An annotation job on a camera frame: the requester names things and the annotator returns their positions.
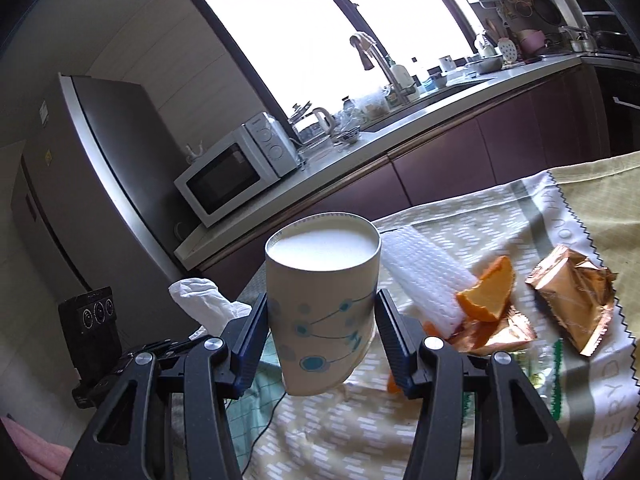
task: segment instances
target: microwave door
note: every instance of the microwave door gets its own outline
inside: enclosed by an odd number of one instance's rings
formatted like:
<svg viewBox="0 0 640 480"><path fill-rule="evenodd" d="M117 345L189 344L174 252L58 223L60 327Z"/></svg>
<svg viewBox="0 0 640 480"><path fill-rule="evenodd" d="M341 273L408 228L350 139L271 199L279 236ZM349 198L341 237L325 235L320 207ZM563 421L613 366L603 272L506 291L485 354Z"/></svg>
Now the microwave door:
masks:
<svg viewBox="0 0 640 480"><path fill-rule="evenodd" d="M187 202L210 227L271 184L278 176L244 128L228 134L176 180Z"/></svg>

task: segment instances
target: blue circle pattern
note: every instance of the blue circle pattern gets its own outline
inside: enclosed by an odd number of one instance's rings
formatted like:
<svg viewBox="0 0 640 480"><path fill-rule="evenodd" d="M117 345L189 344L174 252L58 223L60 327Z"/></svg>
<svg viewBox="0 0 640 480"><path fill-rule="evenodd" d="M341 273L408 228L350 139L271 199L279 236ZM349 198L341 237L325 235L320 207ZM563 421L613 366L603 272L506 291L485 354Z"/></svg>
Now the blue circle pattern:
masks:
<svg viewBox="0 0 640 480"><path fill-rule="evenodd" d="M321 355L310 355L300 359L300 368L307 372L325 372L329 363Z"/></svg>
<svg viewBox="0 0 640 480"><path fill-rule="evenodd" d="M309 323L305 321L294 322L293 332L295 332L295 334L298 337L310 337L313 335L313 330L311 329L311 326L309 325Z"/></svg>

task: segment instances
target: refrigerator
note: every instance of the refrigerator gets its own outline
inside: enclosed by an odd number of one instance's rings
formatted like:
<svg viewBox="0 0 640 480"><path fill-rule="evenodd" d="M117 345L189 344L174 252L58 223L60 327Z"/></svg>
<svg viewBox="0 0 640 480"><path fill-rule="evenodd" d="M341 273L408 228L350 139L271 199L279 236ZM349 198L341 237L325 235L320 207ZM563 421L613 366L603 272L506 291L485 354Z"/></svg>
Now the refrigerator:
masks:
<svg viewBox="0 0 640 480"><path fill-rule="evenodd" d="M196 322L167 288L199 220L174 186L188 164L142 86L58 75L12 195L20 237L57 302L113 290L124 348L181 339Z"/></svg>

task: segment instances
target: window frame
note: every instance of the window frame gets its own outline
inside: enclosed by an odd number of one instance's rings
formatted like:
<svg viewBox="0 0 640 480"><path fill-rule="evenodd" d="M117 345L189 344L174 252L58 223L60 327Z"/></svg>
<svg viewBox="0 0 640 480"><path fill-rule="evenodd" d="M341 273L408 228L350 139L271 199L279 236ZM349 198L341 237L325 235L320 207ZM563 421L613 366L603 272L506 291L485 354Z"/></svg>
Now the window frame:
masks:
<svg viewBox="0 0 640 480"><path fill-rule="evenodd" d="M228 30L226 30L225 25L220 21L219 17L213 11L209 4L205 0L191 0L194 6L200 11L203 15L204 19L209 23L209 26L212 28L213 32L217 35L220 42L223 46L228 50L232 59L238 65L238 68L247 79L249 84L254 88L256 94L263 102L264 106L267 109L267 112L270 113L285 129L287 134L290 137L296 138L293 127L289 124L289 117L282 109L280 104L276 101L276 98L269 90L268 86L262 80L254 66L251 64L247 56L245 56L244 52L240 48L240 46L236 43L236 40L231 36ZM356 30L361 30L369 34L372 38L376 40L378 44L378 49L383 56L387 56L388 52L384 47L383 43L378 39L375 32L367 23L367 20L360 14L358 11L358 5L353 3L351 0L333 0L336 6L342 11L345 17L349 20L351 25ZM469 47L473 52L477 52L477 49L474 44L474 40L476 38L476 33L473 30L473 27L469 23L468 19L462 12L462 9L458 6L455 0L442 0L442 2L447 7L447 10L452 15L453 19L457 23L460 31L464 35Z"/></svg>

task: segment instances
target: pink pot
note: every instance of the pink pot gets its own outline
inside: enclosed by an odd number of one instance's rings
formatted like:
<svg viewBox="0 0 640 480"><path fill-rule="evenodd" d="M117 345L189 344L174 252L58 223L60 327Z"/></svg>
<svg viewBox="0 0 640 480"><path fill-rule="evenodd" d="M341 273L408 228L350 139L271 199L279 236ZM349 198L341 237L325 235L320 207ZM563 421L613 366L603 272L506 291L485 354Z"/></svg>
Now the pink pot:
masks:
<svg viewBox="0 0 640 480"><path fill-rule="evenodd" d="M533 54L545 46L545 33L541 30L529 34L524 40L520 40L520 46L526 54Z"/></svg>

